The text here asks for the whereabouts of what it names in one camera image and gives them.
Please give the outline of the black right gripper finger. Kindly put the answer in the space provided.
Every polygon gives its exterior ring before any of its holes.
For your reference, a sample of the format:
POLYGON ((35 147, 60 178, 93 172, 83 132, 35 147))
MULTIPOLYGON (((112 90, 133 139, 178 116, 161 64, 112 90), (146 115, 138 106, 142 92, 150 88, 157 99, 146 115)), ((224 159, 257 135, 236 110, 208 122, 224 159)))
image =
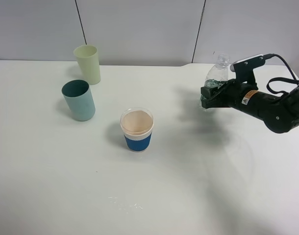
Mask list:
POLYGON ((202 98, 222 98, 228 87, 228 83, 222 83, 219 86, 214 87, 201 87, 201 97, 202 98))
POLYGON ((227 102, 220 99, 220 98, 215 98, 215 99, 202 98, 201 99, 201 106, 204 109, 229 108, 229 105, 227 104, 227 102))

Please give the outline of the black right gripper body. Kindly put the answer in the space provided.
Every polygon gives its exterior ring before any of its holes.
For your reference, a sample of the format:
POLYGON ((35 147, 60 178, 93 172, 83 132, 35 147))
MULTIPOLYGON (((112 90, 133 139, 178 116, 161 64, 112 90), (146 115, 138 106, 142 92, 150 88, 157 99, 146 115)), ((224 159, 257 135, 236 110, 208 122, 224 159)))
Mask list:
POLYGON ((221 82, 221 85, 217 108, 240 108, 243 105, 243 98, 248 92, 252 90, 258 91, 256 82, 239 83, 235 79, 231 79, 221 82))

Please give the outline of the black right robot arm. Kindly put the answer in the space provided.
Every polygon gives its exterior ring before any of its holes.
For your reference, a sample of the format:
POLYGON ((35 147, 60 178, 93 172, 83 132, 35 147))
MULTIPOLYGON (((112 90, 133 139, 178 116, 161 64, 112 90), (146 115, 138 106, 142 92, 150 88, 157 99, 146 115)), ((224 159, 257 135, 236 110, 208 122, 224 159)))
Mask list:
POLYGON ((256 85, 230 79, 221 87, 201 87, 202 107, 233 108, 264 122, 274 133, 287 133, 299 126, 299 80, 277 77, 270 80, 295 84, 282 96, 260 92, 256 85))

